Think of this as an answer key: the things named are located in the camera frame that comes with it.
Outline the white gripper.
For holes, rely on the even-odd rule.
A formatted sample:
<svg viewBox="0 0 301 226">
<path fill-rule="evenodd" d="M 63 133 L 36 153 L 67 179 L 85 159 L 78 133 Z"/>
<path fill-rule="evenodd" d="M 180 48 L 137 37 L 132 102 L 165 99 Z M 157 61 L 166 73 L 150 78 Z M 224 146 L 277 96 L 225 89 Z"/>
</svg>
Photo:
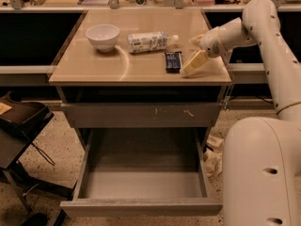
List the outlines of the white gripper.
<svg viewBox="0 0 301 226">
<path fill-rule="evenodd" d="M 184 63 L 183 67 L 180 69 L 180 74 L 183 76 L 192 74 L 196 69 L 204 65 L 209 57 L 219 57 L 227 52 L 222 43 L 218 29 L 212 29 L 203 36 L 195 36 L 190 42 L 193 45 L 200 47 L 202 50 L 194 52 Z"/>
</svg>

